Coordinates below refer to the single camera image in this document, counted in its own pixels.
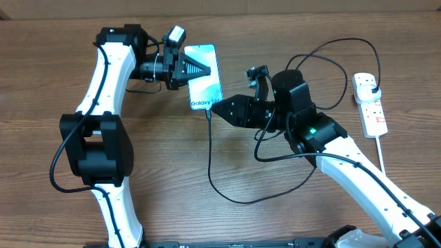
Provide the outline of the blue Galaxy smartphone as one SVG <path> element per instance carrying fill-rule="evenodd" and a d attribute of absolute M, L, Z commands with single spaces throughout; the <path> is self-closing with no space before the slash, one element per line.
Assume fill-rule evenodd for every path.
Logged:
<path fill-rule="evenodd" d="M 184 53 L 210 68 L 210 74 L 188 81 L 189 105 L 192 110 L 207 110 L 223 100 L 223 90 L 214 44 L 189 45 Z"/>

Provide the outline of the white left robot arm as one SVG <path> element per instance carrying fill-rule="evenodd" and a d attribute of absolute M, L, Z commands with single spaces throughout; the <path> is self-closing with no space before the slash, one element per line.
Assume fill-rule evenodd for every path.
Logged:
<path fill-rule="evenodd" d="M 186 31 L 180 26 L 165 33 L 161 41 L 139 24 L 102 28 L 94 46 L 97 61 L 94 74 L 76 112 L 62 115 L 59 129 L 63 142 L 50 166 L 50 182 L 57 185 L 55 165 L 66 152 L 72 173 L 84 186 L 75 192 L 94 194 L 108 233 L 106 247 L 146 247 L 130 192 L 134 149 L 121 120 L 127 83 L 131 79 L 164 82 L 169 90 L 187 85 L 191 79 L 208 76 L 208 65 L 180 51 Z"/>

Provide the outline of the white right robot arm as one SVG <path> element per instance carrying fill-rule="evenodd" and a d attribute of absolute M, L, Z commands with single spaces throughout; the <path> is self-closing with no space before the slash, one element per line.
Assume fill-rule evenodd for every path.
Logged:
<path fill-rule="evenodd" d="M 318 112 L 300 70 L 271 78 L 274 100 L 237 94 L 212 106 L 235 127 L 283 131 L 292 154 L 334 179 L 371 217 L 388 247 L 439 247 L 440 217 L 404 193 L 358 148 L 347 131 Z"/>

